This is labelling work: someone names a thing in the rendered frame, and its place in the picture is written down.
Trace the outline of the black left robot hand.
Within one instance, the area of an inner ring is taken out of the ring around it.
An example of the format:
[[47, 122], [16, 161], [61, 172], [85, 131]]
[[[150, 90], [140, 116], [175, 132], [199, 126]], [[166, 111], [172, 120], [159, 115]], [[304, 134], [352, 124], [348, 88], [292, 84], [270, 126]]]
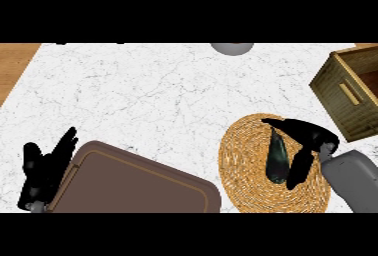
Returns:
[[50, 153], [42, 154], [33, 142], [27, 142], [23, 145], [22, 170], [26, 180], [17, 200], [19, 209], [29, 211], [35, 201], [44, 205], [51, 202], [70, 162], [76, 142], [76, 129], [70, 127]]

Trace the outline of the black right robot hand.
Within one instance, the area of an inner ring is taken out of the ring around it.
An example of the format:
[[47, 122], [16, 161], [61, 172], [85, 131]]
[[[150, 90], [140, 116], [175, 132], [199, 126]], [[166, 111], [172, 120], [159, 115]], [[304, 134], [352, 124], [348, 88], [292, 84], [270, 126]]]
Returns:
[[311, 152], [320, 152], [320, 146], [329, 144], [330, 153], [333, 153], [338, 148], [339, 140], [327, 129], [305, 121], [264, 118], [261, 122], [270, 125], [271, 130], [278, 129], [301, 144], [301, 149], [293, 155], [293, 159], [289, 160], [289, 174], [283, 182], [286, 183], [286, 189], [292, 190], [307, 179], [314, 160]]

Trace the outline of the dark purple eggplant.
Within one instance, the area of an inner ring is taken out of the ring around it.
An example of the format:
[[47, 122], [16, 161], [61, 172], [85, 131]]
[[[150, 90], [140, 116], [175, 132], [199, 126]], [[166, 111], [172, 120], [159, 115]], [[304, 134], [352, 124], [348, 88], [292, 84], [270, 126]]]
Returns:
[[271, 130], [268, 153], [265, 161], [265, 176], [274, 184], [286, 181], [289, 174], [289, 160], [281, 136]]

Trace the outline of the olive wooden basket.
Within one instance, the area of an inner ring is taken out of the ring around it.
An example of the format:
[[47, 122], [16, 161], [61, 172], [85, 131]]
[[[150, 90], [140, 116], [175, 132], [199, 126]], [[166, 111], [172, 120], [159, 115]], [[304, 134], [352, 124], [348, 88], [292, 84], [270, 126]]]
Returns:
[[330, 52], [309, 88], [345, 141], [378, 135], [378, 46]]

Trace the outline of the round woven straw placemat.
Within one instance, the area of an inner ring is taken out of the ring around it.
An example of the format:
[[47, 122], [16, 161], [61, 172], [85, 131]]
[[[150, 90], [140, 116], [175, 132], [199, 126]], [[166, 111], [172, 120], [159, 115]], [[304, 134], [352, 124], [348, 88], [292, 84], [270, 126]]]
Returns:
[[218, 173], [230, 202], [242, 213], [324, 212], [330, 186], [321, 176], [315, 152], [311, 152], [314, 160], [305, 182], [292, 190], [286, 189], [286, 183], [275, 184], [265, 176], [271, 131], [281, 136], [289, 161], [301, 144], [261, 122], [264, 118], [283, 120], [283, 117], [268, 113], [246, 115], [228, 126], [221, 138]]

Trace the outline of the brown rectangular tray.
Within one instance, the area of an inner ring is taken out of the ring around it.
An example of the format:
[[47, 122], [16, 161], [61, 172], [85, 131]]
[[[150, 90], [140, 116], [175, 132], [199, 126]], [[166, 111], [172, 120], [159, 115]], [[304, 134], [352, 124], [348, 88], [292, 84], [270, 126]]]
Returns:
[[78, 149], [50, 213], [216, 213], [213, 184], [98, 142]]

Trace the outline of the grey round object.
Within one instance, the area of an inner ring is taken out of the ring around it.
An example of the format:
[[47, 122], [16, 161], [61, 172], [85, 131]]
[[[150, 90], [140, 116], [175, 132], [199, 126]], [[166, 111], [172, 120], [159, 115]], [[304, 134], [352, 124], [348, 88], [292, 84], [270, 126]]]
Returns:
[[239, 56], [243, 55], [252, 48], [252, 43], [212, 43], [211, 47], [213, 50], [227, 55], [227, 56]]

